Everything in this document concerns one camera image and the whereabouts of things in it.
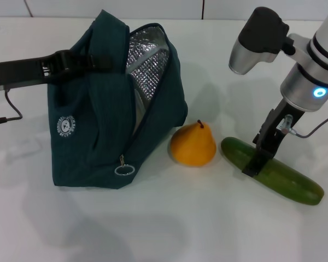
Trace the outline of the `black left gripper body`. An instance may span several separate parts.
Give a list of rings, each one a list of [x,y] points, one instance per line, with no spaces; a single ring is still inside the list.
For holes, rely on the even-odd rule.
[[[71,68],[70,58],[71,51],[62,50],[44,57],[0,62],[0,87],[12,89],[62,81]]]

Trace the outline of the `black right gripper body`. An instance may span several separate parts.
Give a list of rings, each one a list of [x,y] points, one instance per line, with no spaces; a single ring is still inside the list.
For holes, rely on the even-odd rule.
[[[282,99],[277,107],[269,112],[259,133],[253,140],[258,155],[264,157],[274,157],[276,155],[282,140],[286,136],[277,127],[286,115],[291,115],[293,117],[291,123],[292,128],[301,118],[301,110],[291,106]]]

